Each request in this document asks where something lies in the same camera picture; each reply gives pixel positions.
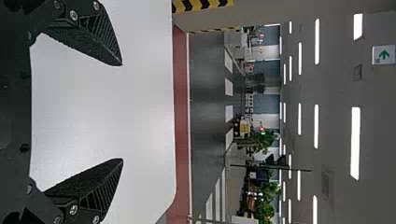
yellow and black striped barrier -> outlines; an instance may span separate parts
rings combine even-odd
[[[217,7],[231,7],[234,0],[174,0],[172,13],[199,11]]]
[[[193,31],[193,32],[189,32],[189,34],[200,34],[200,33],[216,32],[216,31],[236,31],[236,32],[239,32],[240,30],[241,30],[241,27],[239,27],[239,26],[231,26],[231,27],[224,27],[224,28],[220,28],[220,29],[209,29],[209,30]]]

red stripe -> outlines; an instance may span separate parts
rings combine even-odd
[[[189,143],[188,143],[188,86],[187,86],[187,40],[179,28],[173,29],[174,99],[177,193],[166,211],[166,221],[186,224],[189,203]]]

green exit sign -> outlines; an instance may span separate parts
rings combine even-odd
[[[373,64],[396,64],[396,45],[374,46]]]

desk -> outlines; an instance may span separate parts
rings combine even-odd
[[[104,223],[155,223],[176,192],[172,23],[168,1],[103,1],[123,67],[45,35],[32,51],[31,176],[41,189],[124,158]]]

screw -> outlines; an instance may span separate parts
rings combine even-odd
[[[77,205],[73,205],[73,206],[70,208],[69,214],[70,214],[71,216],[74,216],[77,212],[78,212],[78,206],[77,206]]]
[[[30,151],[30,145],[29,144],[22,144],[20,147],[21,153],[27,153]]]
[[[95,217],[93,218],[92,224],[98,224],[98,223],[99,223],[99,220],[100,220],[99,216],[95,216]]]
[[[32,190],[33,190],[33,186],[32,185],[28,185],[26,194],[32,193]]]
[[[100,8],[99,3],[96,1],[93,1],[93,8],[95,8],[96,11],[99,10],[99,8]]]
[[[55,6],[56,9],[61,8],[61,4],[57,0],[53,1],[53,5]]]
[[[54,220],[53,220],[53,224],[61,224],[62,223],[62,218],[61,217],[56,217]]]
[[[78,20],[78,14],[77,14],[77,12],[76,12],[75,10],[71,10],[71,11],[70,11],[70,18],[71,18],[73,21]]]

